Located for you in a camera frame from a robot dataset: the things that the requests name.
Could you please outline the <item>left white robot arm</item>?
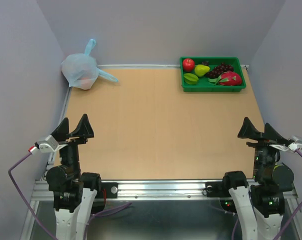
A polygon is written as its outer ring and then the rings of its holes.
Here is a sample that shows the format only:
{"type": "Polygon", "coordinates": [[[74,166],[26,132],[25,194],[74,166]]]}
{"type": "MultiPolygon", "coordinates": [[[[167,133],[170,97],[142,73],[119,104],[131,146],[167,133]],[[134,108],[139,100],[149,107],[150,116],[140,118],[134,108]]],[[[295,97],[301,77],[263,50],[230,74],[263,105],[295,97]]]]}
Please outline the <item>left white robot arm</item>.
{"type": "Polygon", "coordinates": [[[51,134],[60,164],[46,174],[48,189],[53,193],[53,208],[58,240],[84,240],[95,197],[102,193],[98,173],[81,172],[79,145],[94,137],[87,114],[83,114],[74,131],[64,118],[51,134]]]}

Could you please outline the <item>light blue plastic bag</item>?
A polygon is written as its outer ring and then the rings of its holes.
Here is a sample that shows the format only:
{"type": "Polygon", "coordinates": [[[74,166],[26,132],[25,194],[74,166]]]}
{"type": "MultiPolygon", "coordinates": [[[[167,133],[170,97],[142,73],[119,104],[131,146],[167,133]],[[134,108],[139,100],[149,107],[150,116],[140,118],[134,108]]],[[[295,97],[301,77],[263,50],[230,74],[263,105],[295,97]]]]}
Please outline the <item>light blue plastic bag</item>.
{"type": "Polygon", "coordinates": [[[95,46],[96,40],[90,39],[84,53],[70,54],[61,63],[61,72],[69,87],[89,90],[98,77],[113,83],[118,82],[116,77],[98,68],[96,59],[90,55],[95,46]]]}

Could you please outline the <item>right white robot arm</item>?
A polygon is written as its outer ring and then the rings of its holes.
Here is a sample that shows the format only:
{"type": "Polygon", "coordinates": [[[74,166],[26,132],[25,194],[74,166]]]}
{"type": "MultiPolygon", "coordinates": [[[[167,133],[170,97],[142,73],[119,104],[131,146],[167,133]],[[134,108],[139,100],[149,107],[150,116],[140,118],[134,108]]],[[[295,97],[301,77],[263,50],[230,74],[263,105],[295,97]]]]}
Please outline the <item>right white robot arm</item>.
{"type": "Polygon", "coordinates": [[[290,150],[294,143],[282,137],[269,123],[258,131],[245,117],[237,135],[254,148],[253,179],[249,185],[242,171],[225,173],[221,189],[234,202],[244,240],[278,240],[285,213],[284,193],[293,190],[294,173],[279,164],[280,152],[290,150]]]}

